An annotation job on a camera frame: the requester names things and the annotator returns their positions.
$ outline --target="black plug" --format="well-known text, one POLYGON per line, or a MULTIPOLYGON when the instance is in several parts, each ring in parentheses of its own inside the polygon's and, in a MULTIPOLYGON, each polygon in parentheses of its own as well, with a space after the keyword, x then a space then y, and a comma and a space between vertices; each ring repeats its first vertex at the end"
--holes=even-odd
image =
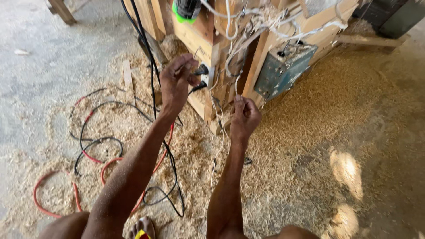
POLYGON ((208 67, 204 64, 201 64, 198 69, 193 72, 194 75, 208 75, 208 67))
POLYGON ((207 87, 207 84, 205 83, 205 81, 201 81, 201 83, 199 83, 199 85, 197 85, 197 86, 195 86, 195 87, 193 87, 191 90, 190 90, 190 92, 189 92, 189 94, 191 94, 192 92, 195 92, 195 91, 198 91, 198 90, 200 90, 200 89, 202 89, 202 88, 205 88, 205 87, 207 87))

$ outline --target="dark metal object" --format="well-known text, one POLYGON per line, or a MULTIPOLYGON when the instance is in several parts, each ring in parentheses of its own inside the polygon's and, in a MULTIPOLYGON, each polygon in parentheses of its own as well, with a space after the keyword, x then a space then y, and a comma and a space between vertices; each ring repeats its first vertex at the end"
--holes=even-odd
POLYGON ((379 33, 386 37, 399 38, 425 17, 425 3, 409 0, 382 26, 379 33))
POLYGON ((266 101, 289 90, 295 80, 308 68, 308 63, 316 50, 316 45, 296 43, 291 43, 287 47, 284 45, 275 47, 267 54, 254 90, 266 101))
POLYGON ((193 20, 198 16, 202 3, 200 0, 174 0, 174 6, 182 18, 193 20))
POLYGON ((408 0, 373 0, 353 12, 354 17, 362 17, 375 30, 379 29, 408 0))

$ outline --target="leg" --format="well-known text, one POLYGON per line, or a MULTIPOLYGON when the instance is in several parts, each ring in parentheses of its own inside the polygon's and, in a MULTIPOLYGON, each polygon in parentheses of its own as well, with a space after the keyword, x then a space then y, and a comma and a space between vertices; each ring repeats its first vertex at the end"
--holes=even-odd
POLYGON ((88 212, 63 216, 47 225, 39 239, 80 239, 88 220, 88 212))
POLYGON ((305 229, 288 225, 282 228, 279 235, 269 236, 265 239, 319 239, 319 237, 305 229))

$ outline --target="forearm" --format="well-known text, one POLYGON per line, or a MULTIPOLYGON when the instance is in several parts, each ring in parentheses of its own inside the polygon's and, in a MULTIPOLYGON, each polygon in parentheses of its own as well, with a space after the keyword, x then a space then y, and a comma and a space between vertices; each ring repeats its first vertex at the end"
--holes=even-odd
POLYGON ((232 142, 223 173, 208 205, 207 238, 216 238, 233 212, 240 207, 240 184, 247 144, 232 142))
POLYGON ((138 146, 128 152, 108 179, 90 214, 92 219, 113 218, 123 225, 145 190, 155 167, 161 144, 173 117, 160 114, 138 146))

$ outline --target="metal box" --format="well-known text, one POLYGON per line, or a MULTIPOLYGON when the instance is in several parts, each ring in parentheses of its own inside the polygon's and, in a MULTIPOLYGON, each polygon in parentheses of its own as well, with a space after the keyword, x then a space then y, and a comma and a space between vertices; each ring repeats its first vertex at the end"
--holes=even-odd
POLYGON ((287 91, 295 80, 308 68, 317 50, 316 45, 286 43, 267 53, 254 90, 266 101, 287 91))

